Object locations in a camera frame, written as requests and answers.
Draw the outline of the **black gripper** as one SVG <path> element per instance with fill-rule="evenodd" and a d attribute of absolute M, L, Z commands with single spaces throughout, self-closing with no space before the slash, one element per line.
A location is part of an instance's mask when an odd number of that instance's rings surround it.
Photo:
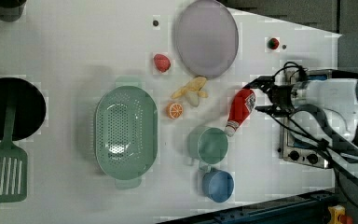
<path fill-rule="evenodd" d="M 279 112 L 289 113 L 294 110 L 291 93 L 292 85 L 274 85 L 275 76 L 260 76 L 244 86 L 245 89 L 259 89 L 268 92 L 268 98 L 272 105 L 259 105 L 255 107 L 257 112 L 276 116 Z"/>

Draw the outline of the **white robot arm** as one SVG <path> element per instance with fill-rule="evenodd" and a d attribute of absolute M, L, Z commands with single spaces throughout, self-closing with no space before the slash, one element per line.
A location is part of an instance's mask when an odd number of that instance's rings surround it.
<path fill-rule="evenodd" d="M 245 86 L 267 95 L 269 105 L 255 110 L 282 124 L 296 140 L 328 161 L 335 170 L 358 185 L 358 146 L 353 143 L 358 127 L 358 79 L 330 78 L 275 84 L 262 76 Z"/>

